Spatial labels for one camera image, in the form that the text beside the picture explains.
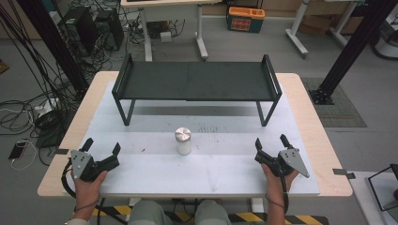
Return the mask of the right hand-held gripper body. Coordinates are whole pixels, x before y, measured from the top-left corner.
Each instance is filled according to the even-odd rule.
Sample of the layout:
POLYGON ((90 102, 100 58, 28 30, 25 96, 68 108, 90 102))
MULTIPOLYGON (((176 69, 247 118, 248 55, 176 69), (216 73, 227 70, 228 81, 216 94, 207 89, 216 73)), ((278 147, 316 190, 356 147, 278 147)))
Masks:
POLYGON ((261 149, 257 150, 254 158, 260 164, 266 164, 274 176, 281 177, 297 171, 306 178, 310 174, 297 148, 282 150, 277 157, 272 157, 261 149))

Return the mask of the white jar with metal lid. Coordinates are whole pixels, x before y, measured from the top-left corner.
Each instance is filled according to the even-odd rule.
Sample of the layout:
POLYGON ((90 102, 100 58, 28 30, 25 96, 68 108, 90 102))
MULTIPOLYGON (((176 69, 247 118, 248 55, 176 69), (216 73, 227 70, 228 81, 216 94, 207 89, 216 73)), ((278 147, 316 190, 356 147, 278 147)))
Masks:
POLYGON ((186 156, 191 152, 191 131, 186 127, 179 127, 175 131, 177 152, 186 156))

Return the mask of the black metal shelf rack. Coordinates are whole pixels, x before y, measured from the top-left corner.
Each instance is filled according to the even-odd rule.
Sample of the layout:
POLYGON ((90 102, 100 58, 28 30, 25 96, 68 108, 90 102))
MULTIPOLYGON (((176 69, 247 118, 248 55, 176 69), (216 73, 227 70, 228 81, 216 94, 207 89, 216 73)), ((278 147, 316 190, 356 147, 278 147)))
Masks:
POLYGON ((267 55, 260 62, 142 62, 127 55, 112 90, 123 123, 135 101, 253 101, 268 124, 282 88, 267 55))

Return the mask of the person's right hand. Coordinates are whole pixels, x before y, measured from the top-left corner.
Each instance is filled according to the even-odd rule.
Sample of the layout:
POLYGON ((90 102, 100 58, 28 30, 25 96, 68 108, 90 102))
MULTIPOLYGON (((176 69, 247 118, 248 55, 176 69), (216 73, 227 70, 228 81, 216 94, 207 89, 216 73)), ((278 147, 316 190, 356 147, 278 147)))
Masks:
POLYGON ((284 178, 286 189, 283 189, 280 177, 275 176, 266 164, 262 164, 261 168, 267 178, 267 198, 276 203, 282 204, 283 194, 290 190, 293 180, 299 173, 297 171, 293 171, 288 174, 284 178))

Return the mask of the white power strip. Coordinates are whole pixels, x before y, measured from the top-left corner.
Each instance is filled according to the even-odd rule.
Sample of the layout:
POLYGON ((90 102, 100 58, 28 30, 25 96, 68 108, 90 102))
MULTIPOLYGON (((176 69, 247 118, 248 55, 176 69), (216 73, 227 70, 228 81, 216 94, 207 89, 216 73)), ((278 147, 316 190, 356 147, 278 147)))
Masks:
POLYGON ((38 117, 49 113, 51 111, 58 109, 59 99, 55 97, 48 98, 43 105, 38 105, 34 108, 35 112, 38 114, 38 117))

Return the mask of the grey floor mat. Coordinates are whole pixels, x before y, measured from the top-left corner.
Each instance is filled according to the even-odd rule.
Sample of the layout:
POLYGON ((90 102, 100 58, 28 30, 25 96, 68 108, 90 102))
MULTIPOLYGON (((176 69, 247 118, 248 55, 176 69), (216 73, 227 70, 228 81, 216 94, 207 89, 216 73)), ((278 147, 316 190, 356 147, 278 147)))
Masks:
POLYGON ((323 79, 302 78, 301 80, 324 128, 367 127, 359 112, 340 86, 331 95, 331 103, 316 104, 312 98, 312 92, 318 88, 323 79))

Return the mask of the white table mat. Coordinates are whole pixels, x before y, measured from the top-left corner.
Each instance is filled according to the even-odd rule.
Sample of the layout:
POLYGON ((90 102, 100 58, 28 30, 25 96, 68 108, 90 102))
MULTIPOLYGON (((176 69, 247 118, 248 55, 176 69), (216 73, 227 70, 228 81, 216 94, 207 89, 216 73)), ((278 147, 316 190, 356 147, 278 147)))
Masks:
POLYGON ((307 160, 298 126, 285 97, 266 126, 260 124, 251 102, 186 102, 139 100, 128 126, 108 85, 99 100, 86 137, 96 160, 121 150, 119 166, 101 186, 104 196, 140 197, 258 197, 266 192, 266 178, 255 161, 255 141, 275 157, 284 134, 307 160), (175 131, 191 131, 191 152, 177 152, 175 131))

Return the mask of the smartphone on floor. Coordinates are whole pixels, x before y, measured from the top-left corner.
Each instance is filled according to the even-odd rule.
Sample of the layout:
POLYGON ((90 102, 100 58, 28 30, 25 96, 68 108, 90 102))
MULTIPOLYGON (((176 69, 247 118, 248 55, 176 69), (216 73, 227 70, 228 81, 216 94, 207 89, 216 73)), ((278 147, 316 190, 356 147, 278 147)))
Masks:
POLYGON ((8 159, 9 160, 19 159, 23 155, 24 149, 26 148, 27 145, 28 145, 27 139, 22 139, 22 140, 15 142, 15 144, 8 156, 8 159))

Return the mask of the black and yellow hazard tape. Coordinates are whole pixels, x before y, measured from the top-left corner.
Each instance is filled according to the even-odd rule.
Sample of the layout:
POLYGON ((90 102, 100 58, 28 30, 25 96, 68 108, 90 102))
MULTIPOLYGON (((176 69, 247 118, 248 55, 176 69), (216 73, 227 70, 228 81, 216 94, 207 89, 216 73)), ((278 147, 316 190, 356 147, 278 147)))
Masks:
MULTIPOLYGON (((112 207, 108 210, 107 207, 95 205, 97 215, 103 212, 104 214, 115 218, 124 225, 138 225, 145 222, 154 222, 155 224, 171 225, 175 217, 183 220, 181 216, 173 212, 169 214, 164 211, 161 206, 155 202, 139 202, 135 206, 127 206, 129 209, 130 219, 128 221, 122 220, 117 216, 115 210, 119 212, 118 208, 112 207)), ((268 208, 268 213, 242 213, 234 214, 232 217, 226 210, 216 202, 204 201, 197 206, 195 214, 190 215, 184 222, 194 219, 196 225, 231 225, 236 221, 258 222, 263 221, 267 225, 284 225, 284 224, 306 224, 306 225, 329 225, 329 221, 324 217, 316 216, 288 216, 283 212, 283 209, 278 205, 271 205, 268 208)))

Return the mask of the person's legs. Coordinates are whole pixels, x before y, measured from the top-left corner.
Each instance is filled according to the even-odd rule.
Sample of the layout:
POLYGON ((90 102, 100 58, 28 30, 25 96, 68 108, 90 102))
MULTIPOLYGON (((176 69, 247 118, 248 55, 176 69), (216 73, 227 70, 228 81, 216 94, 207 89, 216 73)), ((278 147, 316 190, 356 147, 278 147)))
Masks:
POLYGON ((201 201, 194 213, 166 211, 152 200, 141 200, 130 211, 128 225, 232 225, 225 209, 213 200, 201 201))

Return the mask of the white desk legs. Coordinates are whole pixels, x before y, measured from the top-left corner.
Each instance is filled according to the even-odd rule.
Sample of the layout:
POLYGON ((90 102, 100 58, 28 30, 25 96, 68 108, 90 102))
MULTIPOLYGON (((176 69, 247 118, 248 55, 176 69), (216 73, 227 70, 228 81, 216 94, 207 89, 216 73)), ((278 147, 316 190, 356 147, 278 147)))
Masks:
MULTIPOLYGON (((348 21, 350 15, 354 11, 355 7, 357 6, 358 2, 356 0, 324 0, 325 2, 348 2, 349 5, 344 11, 344 14, 341 18, 341 20, 338 22, 338 24, 335 27, 330 28, 330 33, 332 36, 344 47, 347 44, 347 40, 343 37, 341 34, 342 29, 344 28, 346 22, 348 21)), ((299 38, 297 37, 297 32, 299 30, 299 26, 301 24, 302 19, 304 18, 304 14, 307 11, 307 7, 310 4, 310 0, 301 0, 300 7, 298 9, 296 18, 294 20, 294 23, 290 29, 286 29, 285 33, 287 36, 290 38, 292 43, 295 45, 297 50, 299 51, 299 54, 302 59, 305 59, 307 55, 309 54, 308 50, 305 48, 305 46, 301 43, 299 38)))

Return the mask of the black computer tower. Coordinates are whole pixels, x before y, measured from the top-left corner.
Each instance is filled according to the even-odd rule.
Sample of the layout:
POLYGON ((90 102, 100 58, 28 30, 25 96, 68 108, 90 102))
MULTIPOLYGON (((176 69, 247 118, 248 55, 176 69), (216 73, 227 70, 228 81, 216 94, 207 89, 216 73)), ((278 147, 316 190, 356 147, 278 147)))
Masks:
POLYGON ((108 51, 118 51, 124 39, 124 32, 115 7, 101 9, 95 18, 95 25, 108 51))
POLYGON ((97 39, 100 37, 89 7, 71 8, 61 18, 58 28, 81 56, 89 56, 94 50, 97 39))

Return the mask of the cardboard box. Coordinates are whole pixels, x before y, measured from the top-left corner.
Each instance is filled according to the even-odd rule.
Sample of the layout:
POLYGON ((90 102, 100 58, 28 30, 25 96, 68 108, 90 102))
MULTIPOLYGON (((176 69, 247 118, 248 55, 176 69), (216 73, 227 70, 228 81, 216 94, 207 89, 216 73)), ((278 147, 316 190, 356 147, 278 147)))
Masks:
MULTIPOLYGON (((330 28, 336 28, 342 18, 343 16, 339 14, 308 15, 302 19, 298 30, 307 35, 324 36, 330 28)), ((362 20, 362 17, 349 17, 340 33, 342 35, 354 34, 362 20)))

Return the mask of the black frame on white table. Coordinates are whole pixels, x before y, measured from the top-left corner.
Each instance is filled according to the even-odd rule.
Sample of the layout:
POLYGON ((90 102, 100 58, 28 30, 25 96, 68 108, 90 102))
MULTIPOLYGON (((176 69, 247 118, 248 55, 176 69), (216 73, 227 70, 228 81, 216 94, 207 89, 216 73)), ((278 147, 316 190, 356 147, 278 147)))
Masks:
POLYGON ((398 207, 398 164, 371 175, 368 182, 382 212, 398 207))

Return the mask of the black aluminium frame post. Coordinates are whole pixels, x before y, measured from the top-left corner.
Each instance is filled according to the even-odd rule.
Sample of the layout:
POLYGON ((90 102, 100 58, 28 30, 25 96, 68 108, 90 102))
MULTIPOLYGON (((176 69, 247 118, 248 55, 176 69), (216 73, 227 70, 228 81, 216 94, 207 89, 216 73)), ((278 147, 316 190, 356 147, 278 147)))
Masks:
POLYGON ((358 59, 380 24, 397 5, 398 0, 372 0, 362 22, 344 46, 323 82, 315 90, 309 91, 315 105, 333 104, 331 96, 336 87, 358 59))
POLYGON ((45 6, 41 0, 17 0, 17 2, 50 50, 56 62, 65 72, 75 90, 75 96, 79 100, 82 100, 88 90, 89 83, 63 38, 61 38, 45 6))

